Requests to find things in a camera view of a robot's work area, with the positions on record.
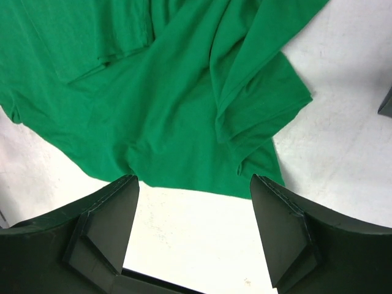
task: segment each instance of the green fabric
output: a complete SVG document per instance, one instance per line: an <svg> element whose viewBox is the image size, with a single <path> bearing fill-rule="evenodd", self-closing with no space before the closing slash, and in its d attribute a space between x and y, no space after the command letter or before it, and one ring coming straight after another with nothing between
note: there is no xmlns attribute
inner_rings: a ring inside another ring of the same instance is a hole
<svg viewBox="0 0 392 294"><path fill-rule="evenodd" d="M280 49L327 2L1 0L0 105L92 177L249 198L283 184L311 97Z"/></svg>

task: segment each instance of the black plastic part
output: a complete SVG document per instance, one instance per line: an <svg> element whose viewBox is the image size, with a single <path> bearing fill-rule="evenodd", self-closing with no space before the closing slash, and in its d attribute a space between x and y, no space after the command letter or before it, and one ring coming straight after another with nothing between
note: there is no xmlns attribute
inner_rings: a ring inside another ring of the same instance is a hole
<svg viewBox="0 0 392 294"><path fill-rule="evenodd" d="M385 96L384 101L381 103L379 114L392 118L392 88Z"/></svg>
<svg viewBox="0 0 392 294"><path fill-rule="evenodd" d="M131 179L119 181L81 214L63 258L105 293L121 274L134 222L139 190L121 189Z"/></svg>
<svg viewBox="0 0 392 294"><path fill-rule="evenodd" d="M392 292L392 228L337 213L259 176L251 194L279 294Z"/></svg>
<svg viewBox="0 0 392 294"><path fill-rule="evenodd" d="M202 294L154 277L124 269L111 294Z"/></svg>
<svg viewBox="0 0 392 294"><path fill-rule="evenodd" d="M114 199L124 194L137 197L138 189L136 177L123 177L90 196L0 230L0 293L104 293L95 283L64 263L63 257L71 238L75 236L75 227L81 215L100 207L102 203L109 203L112 197ZM123 213L132 213L135 209L124 207ZM109 232L102 232L108 239L111 239L113 231L127 232L129 228L124 227L132 226L127 223L112 225ZM100 256L93 252L80 255L80 258L82 263L96 260L99 265Z"/></svg>
<svg viewBox="0 0 392 294"><path fill-rule="evenodd" d="M123 269L138 202L134 176L0 230L0 293L199 292Z"/></svg>

